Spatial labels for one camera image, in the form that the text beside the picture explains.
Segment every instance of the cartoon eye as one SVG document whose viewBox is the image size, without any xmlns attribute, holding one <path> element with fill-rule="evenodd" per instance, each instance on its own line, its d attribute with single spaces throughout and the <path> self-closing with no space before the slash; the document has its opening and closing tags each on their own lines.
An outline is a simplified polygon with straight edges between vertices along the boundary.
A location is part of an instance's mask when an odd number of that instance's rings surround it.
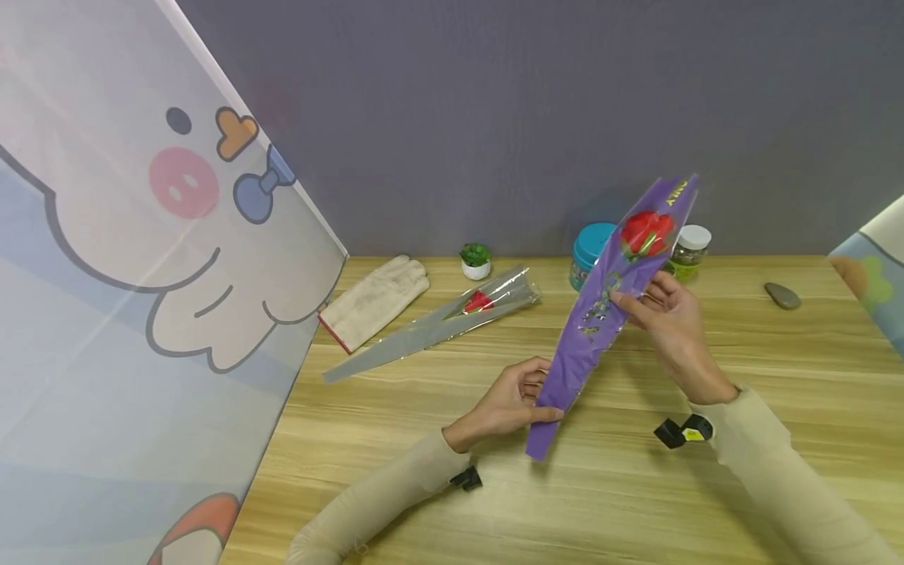
<svg viewBox="0 0 904 565">
<path fill-rule="evenodd" d="M 177 134 L 187 136 L 192 131 L 192 120 L 181 108 L 172 107 L 166 111 L 166 123 Z"/>
</svg>

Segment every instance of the red artificial rose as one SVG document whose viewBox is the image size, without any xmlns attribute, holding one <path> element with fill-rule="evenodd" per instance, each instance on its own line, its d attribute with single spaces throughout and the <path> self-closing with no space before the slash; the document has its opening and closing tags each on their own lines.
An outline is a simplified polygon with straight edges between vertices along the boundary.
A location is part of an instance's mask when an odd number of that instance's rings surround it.
<svg viewBox="0 0 904 565">
<path fill-rule="evenodd" d="M 467 301 L 467 304 L 465 305 L 465 312 L 470 313 L 474 312 L 475 310 L 479 312 L 481 310 L 487 310 L 492 307 L 493 301 L 490 300 L 490 297 L 478 290 L 473 295 L 471 295 L 471 299 Z"/>
<path fill-rule="evenodd" d="M 651 257 L 668 245 L 675 227 L 672 216 L 652 210 L 637 213 L 625 222 L 621 232 L 622 252 L 626 257 Z"/>
</svg>

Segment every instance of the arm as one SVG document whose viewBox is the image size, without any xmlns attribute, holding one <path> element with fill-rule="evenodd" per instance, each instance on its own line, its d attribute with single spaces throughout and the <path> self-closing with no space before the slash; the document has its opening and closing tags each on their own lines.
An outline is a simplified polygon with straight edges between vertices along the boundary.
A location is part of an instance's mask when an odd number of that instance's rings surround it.
<svg viewBox="0 0 904 565">
<path fill-rule="evenodd" d="M 450 447 L 439 430 L 429 433 L 342 491 L 296 534 L 286 564 L 342 563 L 404 510 L 443 490 L 470 458 Z"/>
<path fill-rule="evenodd" d="M 561 410 L 534 407 L 549 368 L 540 357 L 506 367 L 473 410 L 342 491 L 296 534 L 286 564 L 342 563 L 404 510 L 443 490 L 481 439 L 561 419 Z"/>
<path fill-rule="evenodd" d="M 725 377 L 706 346 L 699 300 L 671 275 L 655 275 L 639 299 L 612 293 L 653 338 L 656 357 L 713 427 L 719 462 L 808 562 L 900 563 L 888 544 L 791 447 L 791 436 L 754 392 Z"/>
<path fill-rule="evenodd" d="M 719 462 L 810 563 L 901 563 L 878 533 L 791 447 L 791 434 L 754 391 L 728 404 L 691 404 L 713 426 Z"/>
</svg>

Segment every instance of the cartoon printed panel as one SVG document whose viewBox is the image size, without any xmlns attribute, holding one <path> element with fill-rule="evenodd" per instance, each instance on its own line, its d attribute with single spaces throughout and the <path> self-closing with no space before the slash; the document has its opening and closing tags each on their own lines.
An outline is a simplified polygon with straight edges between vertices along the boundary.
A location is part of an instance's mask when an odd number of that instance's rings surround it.
<svg viewBox="0 0 904 565">
<path fill-rule="evenodd" d="M 829 260 L 904 357 L 904 196 L 848 238 Z"/>
<path fill-rule="evenodd" d="M 215 563 L 344 262 L 179 17 L 0 3 L 0 563 Z"/>
<path fill-rule="evenodd" d="M 226 372 L 317 310 L 344 251 L 254 118 L 142 4 L 4 4 L 0 158 L 42 192 L 73 263 L 156 296 L 155 351 Z"/>
</svg>

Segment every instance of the hand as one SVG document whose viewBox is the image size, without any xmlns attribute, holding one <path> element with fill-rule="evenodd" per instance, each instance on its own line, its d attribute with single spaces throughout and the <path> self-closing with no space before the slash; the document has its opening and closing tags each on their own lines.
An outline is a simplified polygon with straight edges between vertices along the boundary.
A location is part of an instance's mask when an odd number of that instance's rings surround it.
<svg viewBox="0 0 904 565">
<path fill-rule="evenodd" d="M 656 359 L 694 404 L 720 404 L 738 398 L 712 358 L 703 332 L 700 299 L 675 278 L 659 271 L 640 300 L 612 292 L 631 323 L 650 334 Z"/>
<path fill-rule="evenodd" d="M 533 357 L 505 367 L 474 409 L 443 429 L 446 443 L 465 453 L 481 439 L 512 433 L 533 422 L 554 422 L 565 412 L 552 406 L 534 406 L 546 381 L 550 361 Z"/>
</svg>

